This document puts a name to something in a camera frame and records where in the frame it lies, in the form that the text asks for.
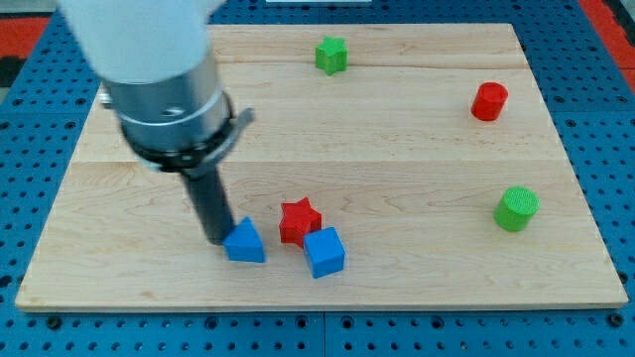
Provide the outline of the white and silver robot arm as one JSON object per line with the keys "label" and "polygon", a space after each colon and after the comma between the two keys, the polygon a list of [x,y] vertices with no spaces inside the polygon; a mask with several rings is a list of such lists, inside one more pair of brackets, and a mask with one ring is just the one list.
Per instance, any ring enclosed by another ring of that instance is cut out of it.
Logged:
{"label": "white and silver robot arm", "polygon": [[234,119],[207,23],[224,0],[61,0],[135,154],[197,178],[231,150]]}

